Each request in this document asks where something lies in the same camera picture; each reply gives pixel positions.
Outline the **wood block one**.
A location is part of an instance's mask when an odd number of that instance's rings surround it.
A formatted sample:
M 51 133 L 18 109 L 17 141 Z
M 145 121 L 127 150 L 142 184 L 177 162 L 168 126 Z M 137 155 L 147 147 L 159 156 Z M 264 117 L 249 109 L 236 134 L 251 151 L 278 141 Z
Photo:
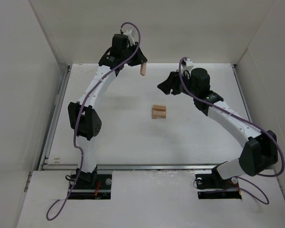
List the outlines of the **wood block one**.
M 141 68 L 140 68 L 140 75 L 145 76 L 146 75 L 146 62 L 141 64 Z

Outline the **wood block two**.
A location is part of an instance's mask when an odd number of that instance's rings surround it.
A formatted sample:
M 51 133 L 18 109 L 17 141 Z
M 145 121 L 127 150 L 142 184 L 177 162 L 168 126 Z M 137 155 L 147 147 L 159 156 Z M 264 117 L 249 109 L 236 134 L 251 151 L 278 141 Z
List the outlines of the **wood block two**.
M 167 114 L 165 111 L 153 110 L 153 112 L 152 112 L 152 119 L 158 119 L 158 118 L 166 119 L 166 117 L 167 117 Z

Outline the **wood block three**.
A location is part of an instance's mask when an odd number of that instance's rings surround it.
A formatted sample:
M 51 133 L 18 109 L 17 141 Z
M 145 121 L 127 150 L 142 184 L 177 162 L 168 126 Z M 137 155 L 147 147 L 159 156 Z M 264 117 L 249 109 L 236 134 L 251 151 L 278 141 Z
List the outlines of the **wood block three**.
M 153 105 L 152 106 L 152 109 L 155 110 L 155 111 L 160 111 L 160 112 L 166 112 L 167 110 L 167 107 L 164 106 L 164 105 Z

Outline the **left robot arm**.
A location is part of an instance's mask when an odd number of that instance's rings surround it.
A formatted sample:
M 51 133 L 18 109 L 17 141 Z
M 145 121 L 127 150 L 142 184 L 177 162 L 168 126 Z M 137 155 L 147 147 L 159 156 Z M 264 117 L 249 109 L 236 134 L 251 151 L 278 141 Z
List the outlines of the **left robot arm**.
M 96 112 L 101 96 L 115 80 L 125 65 L 145 64 L 147 58 L 140 49 L 141 40 L 132 35 L 114 34 L 111 47 L 103 54 L 90 85 L 76 102 L 70 102 L 67 110 L 74 131 L 73 145 L 81 153 L 74 184 L 93 186 L 97 180 L 97 164 L 88 143 L 101 130 L 102 121 Z

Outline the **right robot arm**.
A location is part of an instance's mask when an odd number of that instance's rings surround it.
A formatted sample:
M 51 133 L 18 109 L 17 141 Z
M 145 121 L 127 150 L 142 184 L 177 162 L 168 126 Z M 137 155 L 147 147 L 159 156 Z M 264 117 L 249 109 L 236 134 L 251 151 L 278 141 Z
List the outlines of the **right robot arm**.
M 193 102 L 198 110 L 216 121 L 227 130 L 242 147 L 239 158 L 223 162 L 211 170 L 211 174 L 202 174 L 201 189 L 224 189 L 232 178 L 249 175 L 256 176 L 278 161 L 276 135 L 271 130 L 265 133 L 252 124 L 241 121 L 232 112 L 224 99 L 210 89 L 210 76 L 207 70 L 195 68 L 170 72 L 168 78 L 158 84 L 158 89 L 166 95 L 194 95 Z

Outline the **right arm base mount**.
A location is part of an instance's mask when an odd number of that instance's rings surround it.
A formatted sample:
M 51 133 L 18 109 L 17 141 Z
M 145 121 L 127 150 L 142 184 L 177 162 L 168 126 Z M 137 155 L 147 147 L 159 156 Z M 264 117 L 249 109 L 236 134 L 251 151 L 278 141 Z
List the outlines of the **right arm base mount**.
M 242 199 L 238 179 L 214 179 L 210 173 L 195 173 L 195 187 L 201 200 Z

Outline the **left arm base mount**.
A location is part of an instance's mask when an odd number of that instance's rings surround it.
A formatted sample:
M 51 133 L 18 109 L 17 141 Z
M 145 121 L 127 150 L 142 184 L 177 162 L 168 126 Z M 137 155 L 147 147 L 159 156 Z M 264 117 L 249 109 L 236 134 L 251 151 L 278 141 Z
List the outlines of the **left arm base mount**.
M 112 187 L 111 174 L 93 174 L 87 182 L 79 178 L 68 197 L 69 200 L 110 200 Z

